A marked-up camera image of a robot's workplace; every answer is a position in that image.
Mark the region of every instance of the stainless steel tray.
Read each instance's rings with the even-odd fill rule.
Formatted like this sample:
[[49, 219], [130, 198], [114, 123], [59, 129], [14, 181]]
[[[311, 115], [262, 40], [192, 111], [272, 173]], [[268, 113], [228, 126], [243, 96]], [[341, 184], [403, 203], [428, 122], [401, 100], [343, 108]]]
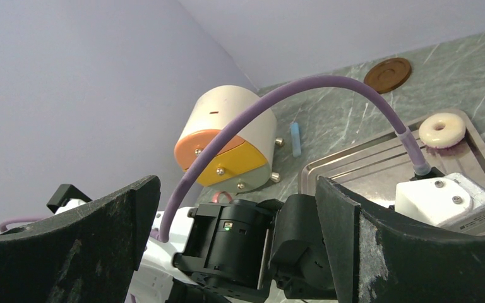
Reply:
[[[485, 188], [485, 143], [465, 112], [445, 109], [438, 112], [458, 114], [465, 121], [466, 135], [458, 145], [435, 153], [419, 141], [418, 129], [432, 114], [407, 123], [428, 162], [443, 173], [461, 172]], [[351, 191], [383, 206], [395, 203], [395, 185], [413, 175], [412, 164], [393, 132], [376, 135], [363, 143], [307, 164], [300, 171], [298, 189], [315, 194], [318, 177], [332, 178]]]

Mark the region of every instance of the donut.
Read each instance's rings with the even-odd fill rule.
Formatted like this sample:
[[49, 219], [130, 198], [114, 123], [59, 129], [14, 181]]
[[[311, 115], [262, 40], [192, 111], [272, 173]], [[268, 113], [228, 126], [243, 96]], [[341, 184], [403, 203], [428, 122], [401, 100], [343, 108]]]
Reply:
[[419, 139], [431, 148], [448, 148], [456, 145], [465, 136], [465, 122], [448, 112], [428, 117], [419, 126]]

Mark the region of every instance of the light blue object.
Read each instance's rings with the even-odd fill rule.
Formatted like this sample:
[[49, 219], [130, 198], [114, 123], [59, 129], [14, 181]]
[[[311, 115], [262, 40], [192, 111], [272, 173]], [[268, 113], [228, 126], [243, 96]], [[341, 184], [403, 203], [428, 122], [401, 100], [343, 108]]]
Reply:
[[302, 155], [300, 147], [300, 129], [296, 122], [291, 123], [291, 142], [293, 145], [293, 157], [300, 157], [300, 155]]

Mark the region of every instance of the brown lid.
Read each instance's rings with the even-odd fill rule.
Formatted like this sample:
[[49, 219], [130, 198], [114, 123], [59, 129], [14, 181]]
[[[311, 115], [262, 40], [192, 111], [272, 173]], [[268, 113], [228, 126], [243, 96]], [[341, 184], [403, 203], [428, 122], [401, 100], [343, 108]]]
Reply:
[[378, 93], [387, 93], [401, 86], [412, 73], [410, 62], [404, 58], [393, 58], [375, 65], [363, 79]]

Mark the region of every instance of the metal screw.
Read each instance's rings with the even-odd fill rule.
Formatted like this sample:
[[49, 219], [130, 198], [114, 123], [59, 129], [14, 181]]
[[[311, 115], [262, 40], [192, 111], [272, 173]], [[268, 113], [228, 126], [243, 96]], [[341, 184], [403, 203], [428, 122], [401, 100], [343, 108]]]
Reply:
[[460, 196], [454, 196], [453, 197], [453, 202], [455, 204], [460, 204], [462, 202], [462, 197], [460, 197]]
[[191, 208], [187, 213], [187, 217], [194, 218], [196, 216], [196, 208]]
[[280, 174], [278, 174], [277, 172], [273, 172], [272, 174], [270, 174], [270, 179], [274, 183], [278, 183], [278, 182], [280, 182]]
[[276, 140], [274, 140], [274, 143], [279, 147], [282, 147], [285, 144], [284, 139], [281, 137], [276, 138]]

